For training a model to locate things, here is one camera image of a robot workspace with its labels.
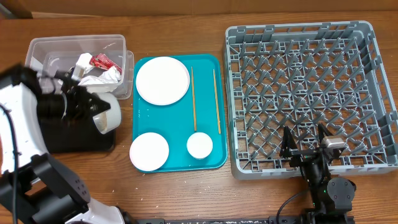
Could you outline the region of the large white plate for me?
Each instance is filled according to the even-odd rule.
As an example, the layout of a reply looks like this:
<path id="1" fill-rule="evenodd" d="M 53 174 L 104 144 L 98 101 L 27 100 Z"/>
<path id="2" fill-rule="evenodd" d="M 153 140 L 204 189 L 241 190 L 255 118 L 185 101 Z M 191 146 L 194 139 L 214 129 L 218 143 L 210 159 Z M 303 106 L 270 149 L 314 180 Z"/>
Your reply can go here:
<path id="1" fill-rule="evenodd" d="M 156 57 L 138 70 L 135 83 L 138 94 L 146 102 L 167 106 L 184 97 L 190 86 L 190 74 L 176 58 Z"/>

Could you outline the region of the black food waste tray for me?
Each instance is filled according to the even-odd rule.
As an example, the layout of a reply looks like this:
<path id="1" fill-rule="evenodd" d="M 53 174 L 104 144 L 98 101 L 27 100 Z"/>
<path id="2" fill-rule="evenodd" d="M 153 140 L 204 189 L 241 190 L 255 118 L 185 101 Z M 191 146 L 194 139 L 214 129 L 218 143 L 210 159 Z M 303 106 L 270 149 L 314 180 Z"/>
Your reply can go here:
<path id="1" fill-rule="evenodd" d="M 49 153 L 108 152 L 116 142 L 116 130 L 101 134 L 94 121 L 83 120 L 68 123 L 42 120 L 40 130 Z"/>

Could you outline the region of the right wooden chopstick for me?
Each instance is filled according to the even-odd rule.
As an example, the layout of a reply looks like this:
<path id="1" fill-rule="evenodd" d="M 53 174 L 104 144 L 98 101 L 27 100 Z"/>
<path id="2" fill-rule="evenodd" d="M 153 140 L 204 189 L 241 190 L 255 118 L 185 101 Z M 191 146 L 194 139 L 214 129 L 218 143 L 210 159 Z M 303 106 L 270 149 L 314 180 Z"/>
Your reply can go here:
<path id="1" fill-rule="evenodd" d="M 220 121 L 220 111 L 219 111 L 219 106 L 218 106 L 218 92 L 217 92 L 215 69 L 213 69 L 213 84 L 214 84 L 214 91 L 215 91 L 215 105 L 216 105 L 218 134 L 221 134 L 221 121 Z"/>

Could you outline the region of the small white cup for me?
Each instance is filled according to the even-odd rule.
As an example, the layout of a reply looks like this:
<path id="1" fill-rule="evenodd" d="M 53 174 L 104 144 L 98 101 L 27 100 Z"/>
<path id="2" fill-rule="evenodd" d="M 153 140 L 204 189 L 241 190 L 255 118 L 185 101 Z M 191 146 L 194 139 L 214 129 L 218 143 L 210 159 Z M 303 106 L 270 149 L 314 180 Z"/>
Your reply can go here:
<path id="1" fill-rule="evenodd" d="M 208 157 L 213 150 L 213 141 L 206 133 L 193 133 L 187 140 L 187 150 L 196 159 Z"/>

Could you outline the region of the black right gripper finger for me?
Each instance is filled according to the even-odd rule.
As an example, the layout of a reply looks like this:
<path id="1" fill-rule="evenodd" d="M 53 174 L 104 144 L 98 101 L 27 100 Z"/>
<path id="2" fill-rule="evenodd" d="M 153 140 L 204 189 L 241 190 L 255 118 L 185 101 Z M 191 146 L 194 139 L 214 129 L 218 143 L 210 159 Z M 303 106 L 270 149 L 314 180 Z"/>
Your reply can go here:
<path id="1" fill-rule="evenodd" d="M 323 138 L 326 136 L 332 136 L 333 134 L 326 128 L 326 126 L 322 123 L 318 123 L 318 137 L 319 137 L 319 145 L 322 146 Z"/>
<path id="2" fill-rule="evenodd" d="M 280 157 L 291 157 L 291 149 L 295 149 L 295 141 L 294 137 L 291 133 L 291 130 L 288 126 L 284 127 L 284 134 L 282 138 L 282 146 L 280 148 L 279 156 Z"/>

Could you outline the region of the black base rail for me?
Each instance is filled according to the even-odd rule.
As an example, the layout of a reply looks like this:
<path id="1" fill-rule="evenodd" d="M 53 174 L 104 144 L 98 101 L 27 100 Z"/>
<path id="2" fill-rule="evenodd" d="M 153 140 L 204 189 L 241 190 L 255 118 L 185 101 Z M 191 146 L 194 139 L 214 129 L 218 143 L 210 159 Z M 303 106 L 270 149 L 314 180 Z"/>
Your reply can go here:
<path id="1" fill-rule="evenodd" d="M 279 217 L 279 223 L 281 224 L 301 224 L 310 223 L 309 221 L 300 218 L 300 216 L 281 216 Z M 135 219 L 133 224 L 276 224 L 276 217 L 270 216 L 268 218 L 240 218 L 240 219 L 191 219 L 191 220 L 165 220 L 163 218 L 147 218 L 147 219 Z M 332 219 L 332 221 L 316 221 L 311 223 L 348 223 L 355 224 L 354 217 L 348 217 L 345 220 Z"/>

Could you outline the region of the clear plastic waste bin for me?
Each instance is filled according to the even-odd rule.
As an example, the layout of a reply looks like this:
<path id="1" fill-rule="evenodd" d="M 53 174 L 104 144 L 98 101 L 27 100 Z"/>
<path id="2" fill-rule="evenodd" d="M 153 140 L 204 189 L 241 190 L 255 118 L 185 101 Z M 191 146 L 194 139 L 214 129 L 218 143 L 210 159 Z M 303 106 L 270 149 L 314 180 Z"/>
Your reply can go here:
<path id="1" fill-rule="evenodd" d="M 57 71 L 67 71 L 74 67 L 81 54 L 92 56 L 105 54 L 122 68 L 121 78 L 116 83 L 85 83 L 90 92 L 111 93 L 119 100 L 131 96 L 134 54 L 126 47 L 126 40 L 120 34 L 73 35 L 42 37 L 30 42 L 25 65 L 54 76 Z"/>

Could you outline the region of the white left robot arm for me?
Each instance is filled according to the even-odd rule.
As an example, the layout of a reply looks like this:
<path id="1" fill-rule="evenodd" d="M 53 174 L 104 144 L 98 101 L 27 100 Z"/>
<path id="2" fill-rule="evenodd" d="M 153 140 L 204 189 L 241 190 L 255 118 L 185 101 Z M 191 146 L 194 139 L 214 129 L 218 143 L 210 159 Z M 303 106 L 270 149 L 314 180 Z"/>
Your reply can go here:
<path id="1" fill-rule="evenodd" d="M 121 109 L 110 93 L 92 93 L 71 72 L 50 77 L 21 64 L 1 72 L 1 205 L 14 223 L 132 223 L 128 212 L 95 200 L 54 153 L 114 148 Z"/>

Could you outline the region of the teal serving tray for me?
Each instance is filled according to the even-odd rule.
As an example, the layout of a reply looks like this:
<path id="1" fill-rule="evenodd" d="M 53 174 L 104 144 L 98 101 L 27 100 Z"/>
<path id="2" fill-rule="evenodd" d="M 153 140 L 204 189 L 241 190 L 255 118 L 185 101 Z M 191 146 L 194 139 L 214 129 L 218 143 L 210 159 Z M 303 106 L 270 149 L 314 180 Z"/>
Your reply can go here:
<path id="1" fill-rule="evenodd" d="M 134 90 L 132 136 L 137 138 L 144 133 L 157 133 L 166 139 L 169 145 L 169 157 L 158 172 L 220 168 L 228 156 L 220 63 L 211 54 L 177 55 L 175 58 L 186 66 L 189 74 L 193 67 L 197 131 L 206 133 L 213 141 L 211 154 L 204 159 L 196 159 L 187 150 L 187 140 L 194 132 L 192 86 L 189 86 L 181 100 L 167 106 L 150 104 L 140 97 L 137 90 Z M 213 69 L 216 75 L 221 134 L 218 134 Z"/>

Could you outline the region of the white napkin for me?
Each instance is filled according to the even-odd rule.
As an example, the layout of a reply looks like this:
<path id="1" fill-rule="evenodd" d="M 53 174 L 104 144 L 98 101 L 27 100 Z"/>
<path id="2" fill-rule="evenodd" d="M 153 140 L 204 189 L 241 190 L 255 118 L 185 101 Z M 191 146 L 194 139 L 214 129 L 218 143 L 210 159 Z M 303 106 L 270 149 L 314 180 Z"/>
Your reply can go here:
<path id="1" fill-rule="evenodd" d="M 90 53 L 84 53 L 80 55 L 73 69 L 73 80 L 80 81 L 85 74 L 87 74 L 94 68 L 94 66 L 90 64 L 92 57 L 93 56 Z"/>
<path id="2" fill-rule="evenodd" d="M 119 82 L 121 74 L 116 67 L 111 67 L 109 70 L 104 71 L 100 76 L 86 75 L 84 76 L 79 85 L 102 85 L 113 84 Z"/>

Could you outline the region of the grey dishwasher rack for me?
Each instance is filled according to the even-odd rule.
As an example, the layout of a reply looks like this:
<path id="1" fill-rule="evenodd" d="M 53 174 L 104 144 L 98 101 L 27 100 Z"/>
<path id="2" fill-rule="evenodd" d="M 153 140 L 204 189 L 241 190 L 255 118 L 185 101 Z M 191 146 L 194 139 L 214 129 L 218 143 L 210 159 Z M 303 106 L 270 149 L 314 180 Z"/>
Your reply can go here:
<path id="1" fill-rule="evenodd" d="M 307 150 L 319 124 L 345 143 L 332 174 L 397 169 L 397 108 L 369 22 L 231 26 L 224 68 L 235 178 L 298 176 L 279 155 L 283 129 Z"/>

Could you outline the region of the red snack wrapper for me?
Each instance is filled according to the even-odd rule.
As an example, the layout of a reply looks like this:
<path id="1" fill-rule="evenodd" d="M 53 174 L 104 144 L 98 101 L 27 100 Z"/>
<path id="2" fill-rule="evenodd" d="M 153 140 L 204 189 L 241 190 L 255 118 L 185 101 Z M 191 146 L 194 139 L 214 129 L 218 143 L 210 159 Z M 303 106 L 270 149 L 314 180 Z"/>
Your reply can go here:
<path id="1" fill-rule="evenodd" d="M 89 64 L 91 66 L 103 70 L 109 70 L 111 67 L 115 67 L 119 73 L 122 73 L 122 68 L 119 65 L 117 65 L 115 62 L 113 62 L 111 59 L 109 59 L 105 54 L 98 54 L 92 56 L 92 58 L 89 61 Z"/>

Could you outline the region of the wooden chopstick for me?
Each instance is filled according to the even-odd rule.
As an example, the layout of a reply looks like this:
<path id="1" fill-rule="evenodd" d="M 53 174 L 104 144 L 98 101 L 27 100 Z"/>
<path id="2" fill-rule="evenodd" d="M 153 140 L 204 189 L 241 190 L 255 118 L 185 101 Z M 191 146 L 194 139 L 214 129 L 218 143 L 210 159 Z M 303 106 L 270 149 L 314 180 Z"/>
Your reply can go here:
<path id="1" fill-rule="evenodd" d="M 213 84 L 214 84 L 214 91 L 215 91 L 215 105 L 216 105 L 218 134 L 221 134 L 221 121 L 220 121 L 220 111 L 219 111 L 219 106 L 218 106 L 218 92 L 217 92 L 215 69 L 213 69 Z"/>
<path id="2" fill-rule="evenodd" d="M 191 67 L 191 84 L 192 84 L 193 127 L 194 127 L 194 132 L 196 132 L 197 131 L 197 113 L 196 113 L 195 81 L 194 81 L 193 67 Z"/>

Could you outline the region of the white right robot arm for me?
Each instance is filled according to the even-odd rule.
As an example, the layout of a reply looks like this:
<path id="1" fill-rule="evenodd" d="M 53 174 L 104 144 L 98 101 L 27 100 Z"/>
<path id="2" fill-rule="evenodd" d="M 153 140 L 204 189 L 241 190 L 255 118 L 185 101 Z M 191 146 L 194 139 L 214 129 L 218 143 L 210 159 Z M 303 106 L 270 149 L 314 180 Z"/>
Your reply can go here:
<path id="1" fill-rule="evenodd" d="M 298 167 L 308 189 L 287 199 L 278 209 L 276 223 L 354 223 L 347 216 L 352 210 L 356 184 L 346 178 L 332 177 L 329 164 L 338 159 L 345 149 L 341 137 L 332 134 L 323 124 L 318 125 L 320 144 L 315 149 L 299 150 L 289 127 L 284 127 L 280 157 L 289 159 L 291 167 Z M 282 217 L 283 208 L 295 198 L 310 192 L 313 207 L 303 210 L 296 217 Z"/>

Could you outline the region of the white bowl with rice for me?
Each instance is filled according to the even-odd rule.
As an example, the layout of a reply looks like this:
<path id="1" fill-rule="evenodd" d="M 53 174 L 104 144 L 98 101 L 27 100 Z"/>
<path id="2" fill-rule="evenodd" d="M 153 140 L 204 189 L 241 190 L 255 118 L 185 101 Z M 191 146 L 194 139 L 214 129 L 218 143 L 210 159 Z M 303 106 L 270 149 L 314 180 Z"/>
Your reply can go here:
<path id="1" fill-rule="evenodd" d="M 97 114 L 93 121 L 101 134 L 109 133 L 121 124 L 121 109 L 118 99 L 111 93 L 97 93 L 101 100 L 110 104 L 110 109 Z"/>

